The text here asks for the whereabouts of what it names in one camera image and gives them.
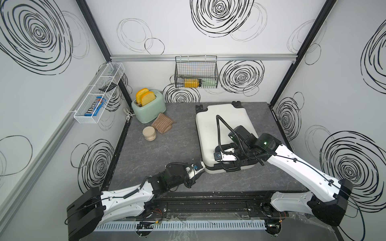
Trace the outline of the white hard-shell suitcase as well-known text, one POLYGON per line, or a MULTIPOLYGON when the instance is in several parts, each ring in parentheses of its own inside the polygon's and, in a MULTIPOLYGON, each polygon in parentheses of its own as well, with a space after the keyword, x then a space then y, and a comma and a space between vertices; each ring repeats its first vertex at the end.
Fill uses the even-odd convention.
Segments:
POLYGON ((235 144, 238 147, 236 144, 237 138, 225 124, 216 121, 216 116, 219 115, 237 133, 241 140, 252 142, 252 137, 257 138, 258 135, 247 111, 240 101, 209 105, 207 107, 197 104, 195 109, 196 127, 205 171, 209 174, 226 172, 223 169, 215 168, 215 148, 226 144, 235 144))

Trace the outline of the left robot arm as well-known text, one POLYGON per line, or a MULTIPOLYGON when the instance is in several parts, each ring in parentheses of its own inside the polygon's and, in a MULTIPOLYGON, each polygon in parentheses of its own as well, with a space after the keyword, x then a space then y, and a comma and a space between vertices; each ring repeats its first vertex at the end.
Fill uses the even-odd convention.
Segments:
POLYGON ((204 170, 202 162, 172 162, 162 172, 146 176, 132 187, 113 191, 89 189, 66 209, 68 239, 78 241, 105 223, 148 212, 152 200, 180 185, 192 187, 204 170))

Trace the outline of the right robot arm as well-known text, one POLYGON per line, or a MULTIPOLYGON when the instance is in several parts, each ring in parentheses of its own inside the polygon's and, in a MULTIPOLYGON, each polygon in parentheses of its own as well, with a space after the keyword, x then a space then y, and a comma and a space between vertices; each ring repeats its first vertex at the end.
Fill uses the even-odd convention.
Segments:
POLYGON ((267 162, 285 171, 308 189, 304 193, 275 192, 270 201, 275 210, 312 214, 333 227, 341 224, 353 190, 350 180, 339 180, 316 169, 270 134, 256 137, 243 126, 238 126, 228 136, 232 140, 230 144, 218 144, 215 148, 216 161, 223 162, 226 156, 231 156, 239 162, 267 162))

